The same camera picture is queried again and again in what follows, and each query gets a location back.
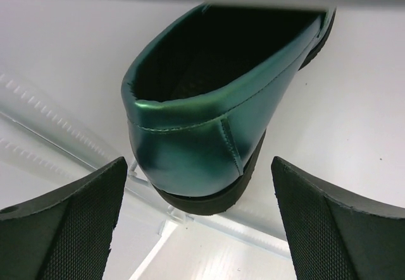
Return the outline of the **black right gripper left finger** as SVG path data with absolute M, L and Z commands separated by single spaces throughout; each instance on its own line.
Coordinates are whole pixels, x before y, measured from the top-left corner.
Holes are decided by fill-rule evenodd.
M 127 163 L 1 210 L 1 279 L 102 279 Z

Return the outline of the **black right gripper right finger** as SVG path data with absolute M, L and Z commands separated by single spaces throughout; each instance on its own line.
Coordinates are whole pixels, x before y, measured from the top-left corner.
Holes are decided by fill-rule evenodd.
M 298 279 L 404 279 L 404 209 L 317 178 L 286 160 L 273 185 Z

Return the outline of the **green loafer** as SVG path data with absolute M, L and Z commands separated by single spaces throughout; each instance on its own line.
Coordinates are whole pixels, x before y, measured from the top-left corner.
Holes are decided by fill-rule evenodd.
M 121 97 L 132 152 L 166 202 L 210 216 L 238 201 L 277 106 L 335 15 L 203 3 L 141 51 Z

